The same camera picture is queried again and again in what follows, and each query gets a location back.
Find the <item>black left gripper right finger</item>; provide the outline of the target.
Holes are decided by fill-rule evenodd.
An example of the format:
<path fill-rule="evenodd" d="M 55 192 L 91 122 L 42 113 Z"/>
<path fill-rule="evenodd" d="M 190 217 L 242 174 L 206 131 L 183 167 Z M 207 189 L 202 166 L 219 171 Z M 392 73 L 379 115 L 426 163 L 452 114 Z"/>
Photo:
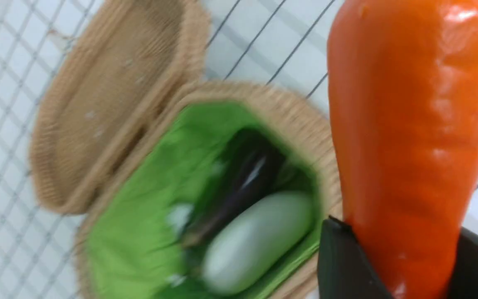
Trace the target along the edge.
<path fill-rule="evenodd" d="M 478 235 L 463 228 L 448 299 L 478 299 Z"/>

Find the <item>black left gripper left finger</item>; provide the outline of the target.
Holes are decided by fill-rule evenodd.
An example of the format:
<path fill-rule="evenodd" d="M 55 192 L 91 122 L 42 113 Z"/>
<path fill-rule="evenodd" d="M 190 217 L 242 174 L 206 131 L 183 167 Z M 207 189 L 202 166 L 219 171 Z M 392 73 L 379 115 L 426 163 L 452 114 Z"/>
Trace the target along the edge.
<path fill-rule="evenodd" d="M 322 222 L 317 284 L 321 299 L 391 299 L 350 225 L 333 216 Z"/>

